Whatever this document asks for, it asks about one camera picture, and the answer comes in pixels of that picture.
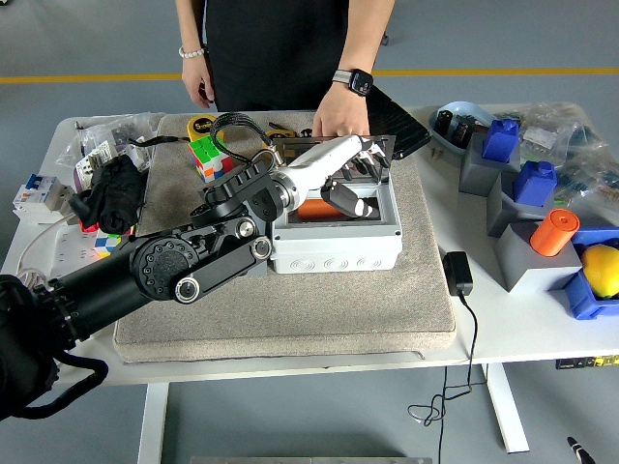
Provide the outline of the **person's left hand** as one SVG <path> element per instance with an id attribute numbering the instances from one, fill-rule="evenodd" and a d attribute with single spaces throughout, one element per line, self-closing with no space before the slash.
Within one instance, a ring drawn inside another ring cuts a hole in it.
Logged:
<path id="1" fill-rule="evenodd" d="M 315 112 L 312 135 L 349 134 L 370 135 L 367 102 L 344 83 L 333 82 Z"/>

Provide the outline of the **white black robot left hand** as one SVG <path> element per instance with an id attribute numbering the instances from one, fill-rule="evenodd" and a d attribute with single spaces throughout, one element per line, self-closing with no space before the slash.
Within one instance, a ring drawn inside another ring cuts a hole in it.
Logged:
<path id="1" fill-rule="evenodd" d="M 348 217 L 379 218 L 378 209 L 372 208 L 354 191 L 333 179 L 333 175 L 355 157 L 361 159 L 375 182 L 380 181 L 380 176 L 372 157 L 376 157 L 384 168 L 391 166 L 391 159 L 382 148 L 360 135 L 324 141 L 273 174 L 273 179 L 282 185 L 288 196 L 284 209 L 287 212 L 299 209 L 311 190 L 320 189 L 322 199 Z"/>

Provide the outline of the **person's right hand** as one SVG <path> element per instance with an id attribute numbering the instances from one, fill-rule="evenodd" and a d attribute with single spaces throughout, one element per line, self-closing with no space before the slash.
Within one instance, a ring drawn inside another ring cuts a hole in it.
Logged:
<path id="1" fill-rule="evenodd" d="M 183 59 L 182 80 L 191 100 L 202 108 L 215 103 L 208 59 L 205 55 Z"/>

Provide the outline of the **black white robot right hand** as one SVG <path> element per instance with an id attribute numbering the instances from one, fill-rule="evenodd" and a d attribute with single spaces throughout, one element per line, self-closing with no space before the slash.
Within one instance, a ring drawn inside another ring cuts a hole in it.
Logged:
<path id="1" fill-rule="evenodd" d="M 593 457 L 584 449 L 584 447 L 574 437 L 569 436 L 567 438 L 571 450 L 574 452 L 576 459 L 580 464 L 595 464 L 596 461 Z"/>

